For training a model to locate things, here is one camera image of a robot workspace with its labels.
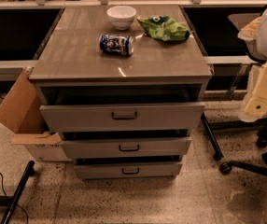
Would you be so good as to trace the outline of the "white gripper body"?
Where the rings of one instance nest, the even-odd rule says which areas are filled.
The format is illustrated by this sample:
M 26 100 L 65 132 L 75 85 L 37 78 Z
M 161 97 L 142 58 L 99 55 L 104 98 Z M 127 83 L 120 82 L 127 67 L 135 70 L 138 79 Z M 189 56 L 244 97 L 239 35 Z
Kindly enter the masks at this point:
M 267 113 L 267 63 L 253 65 L 248 77 L 246 96 L 239 110 L 239 119 L 254 122 Z

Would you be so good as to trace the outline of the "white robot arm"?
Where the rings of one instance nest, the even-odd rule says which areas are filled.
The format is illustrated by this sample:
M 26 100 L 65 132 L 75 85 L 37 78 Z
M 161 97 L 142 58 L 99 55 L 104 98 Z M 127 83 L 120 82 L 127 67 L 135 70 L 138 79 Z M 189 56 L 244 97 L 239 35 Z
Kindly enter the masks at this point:
M 267 8 L 241 29 L 238 38 L 256 41 L 257 51 L 267 58 Z M 252 67 L 247 83 L 247 94 L 238 117 L 244 122 L 254 122 L 267 113 L 267 62 L 260 68 Z

